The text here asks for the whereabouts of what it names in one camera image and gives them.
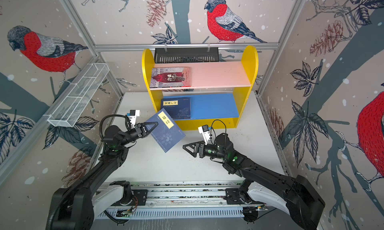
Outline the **navy book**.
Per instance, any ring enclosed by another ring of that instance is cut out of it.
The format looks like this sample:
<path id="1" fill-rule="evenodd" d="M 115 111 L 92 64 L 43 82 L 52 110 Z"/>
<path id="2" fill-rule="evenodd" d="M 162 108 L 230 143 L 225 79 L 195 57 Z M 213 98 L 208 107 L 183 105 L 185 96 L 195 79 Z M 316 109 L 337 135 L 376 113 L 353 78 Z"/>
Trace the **navy book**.
<path id="1" fill-rule="evenodd" d="M 159 123 L 151 135 L 165 153 L 186 136 L 164 109 L 161 109 L 146 122 Z"/>
<path id="2" fill-rule="evenodd" d="M 188 97 L 164 98 L 161 100 L 161 107 L 174 120 L 191 117 L 191 100 Z"/>

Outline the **red illustrated book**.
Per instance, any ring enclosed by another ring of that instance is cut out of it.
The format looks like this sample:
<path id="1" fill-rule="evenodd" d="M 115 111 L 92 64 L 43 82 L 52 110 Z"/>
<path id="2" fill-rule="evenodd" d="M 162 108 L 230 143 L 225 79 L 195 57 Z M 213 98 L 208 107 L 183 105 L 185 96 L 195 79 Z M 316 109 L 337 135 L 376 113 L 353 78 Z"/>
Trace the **red illustrated book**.
<path id="1" fill-rule="evenodd" d="M 191 87 L 190 67 L 153 68 L 150 88 Z"/>

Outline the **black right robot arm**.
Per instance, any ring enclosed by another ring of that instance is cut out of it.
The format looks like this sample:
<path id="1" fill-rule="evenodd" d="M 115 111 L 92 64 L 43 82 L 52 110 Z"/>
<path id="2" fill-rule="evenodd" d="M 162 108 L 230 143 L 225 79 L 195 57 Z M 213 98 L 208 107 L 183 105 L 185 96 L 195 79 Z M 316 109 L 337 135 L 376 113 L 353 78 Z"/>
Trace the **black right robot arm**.
<path id="1" fill-rule="evenodd" d="M 226 133 L 215 141 L 193 142 L 183 145 L 183 149 L 193 157 L 218 159 L 230 175 L 244 178 L 237 189 L 226 189 L 227 203 L 264 203 L 286 212 L 304 230 L 317 229 L 326 204 L 308 179 L 285 176 L 255 163 L 234 149 Z"/>

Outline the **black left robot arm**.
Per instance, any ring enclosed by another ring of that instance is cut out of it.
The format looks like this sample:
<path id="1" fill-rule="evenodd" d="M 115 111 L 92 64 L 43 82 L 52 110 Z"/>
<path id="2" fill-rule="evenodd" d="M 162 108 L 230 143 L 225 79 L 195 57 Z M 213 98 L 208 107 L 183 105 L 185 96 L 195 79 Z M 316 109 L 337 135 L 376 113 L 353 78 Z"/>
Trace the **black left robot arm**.
<path id="1" fill-rule="evenodd" d="M 129 148 L 126 145 L 147 137 L 158 126 L 157 122 L 131 126 L 128 116 L 124 115 L 123 119 L 126 131 L 116 125 L 105 130 L 99 129 L 103 143 L 99 163 L 69 188 L 58 189 L 53 194 L 47 230 L 89 230 L 97 216 L 92 198 L 105 180 L 127 159 Z"/>

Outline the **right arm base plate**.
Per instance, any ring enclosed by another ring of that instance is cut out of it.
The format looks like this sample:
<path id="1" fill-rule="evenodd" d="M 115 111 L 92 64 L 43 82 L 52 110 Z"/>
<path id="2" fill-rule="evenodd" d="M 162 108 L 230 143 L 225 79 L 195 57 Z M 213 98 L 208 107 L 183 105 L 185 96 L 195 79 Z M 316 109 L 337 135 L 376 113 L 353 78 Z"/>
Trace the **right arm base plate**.
<path id="1" fill-rule="evenodd" d="M 264 205 L 264 203 L 252 200 L 247 194 L 237 188 L 225 189 L 223 199 L 228 205 Z"/>

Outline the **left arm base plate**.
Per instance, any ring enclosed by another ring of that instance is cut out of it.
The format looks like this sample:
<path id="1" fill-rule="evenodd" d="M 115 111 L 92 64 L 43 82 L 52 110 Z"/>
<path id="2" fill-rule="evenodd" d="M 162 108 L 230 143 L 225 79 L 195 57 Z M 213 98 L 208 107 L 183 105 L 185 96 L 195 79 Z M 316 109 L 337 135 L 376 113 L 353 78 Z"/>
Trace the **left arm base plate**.
<path id="1" fill-rule="evenodd" d="M 120 200 L 118 206 L 141 207 L 146 205 L 148 190 L 132 190 L 132 192 L 131 198 L 129 200 Z"/>

